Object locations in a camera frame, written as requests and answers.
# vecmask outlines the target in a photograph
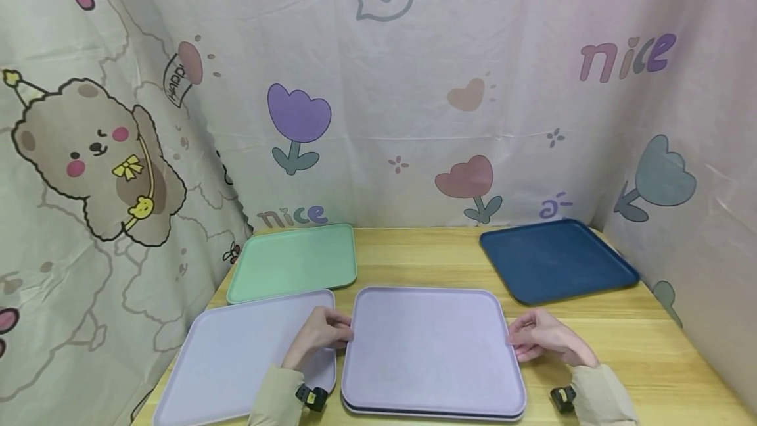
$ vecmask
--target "person's left hand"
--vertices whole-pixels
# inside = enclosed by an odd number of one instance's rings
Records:
[[[294,338],[282,368],[301,370],[310,356],[321,348],[344,348],[352,341],[352,318],[324,306],[315,307]]]

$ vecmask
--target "lavender tray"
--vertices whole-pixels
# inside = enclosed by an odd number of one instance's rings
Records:
[[[526,393],[496,296],[368,287],[355,297],[342,402],[355,413],[517,421]]]
[[[191,325],[152,424],[199,426],[249,415],[269,366],[280,365],[316,306],[333,308],[334,293],[312,291],[203,312]],[[333,390],[336,353],[321,350],[304,374],[309,387]]]

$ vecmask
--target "hand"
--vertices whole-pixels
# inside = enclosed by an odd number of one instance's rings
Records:
[[[543,308],[517,318],[510,325],[509,333],[508,341],[516,349],[519,362],[528,362],[551,351],[572,367],[599,367],[591,347]]]
[[[315,307],[289,347],[282,368],[301,370],[310,356],[321,348],[344,348],[348,341],[352,341],[351,324],[352,319],[339,311]]]

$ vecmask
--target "party hat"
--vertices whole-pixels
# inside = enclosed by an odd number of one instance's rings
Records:
[[[16,91],[16,96],[19,101],[24,104],[24,108],[29,108],[29,105],[34,99],[39,99],[48,94],[48,91],[36,87],[30,82],[24,81],[21,73],[14,69],[3,69],[2,80],[5,85]]]

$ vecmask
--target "pink cheek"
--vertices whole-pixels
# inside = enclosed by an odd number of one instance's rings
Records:
[[[126,127],[119,127],[113,131],[113,140],[116,142],[123,142],[129,138],[129,129]]]
[[[84,174],[85,165],[83,161],[80,161],[78,159],[75,159],[73,162],[69,163],[66,167],[66,173],[71,178],[78,178],[81,175]]]

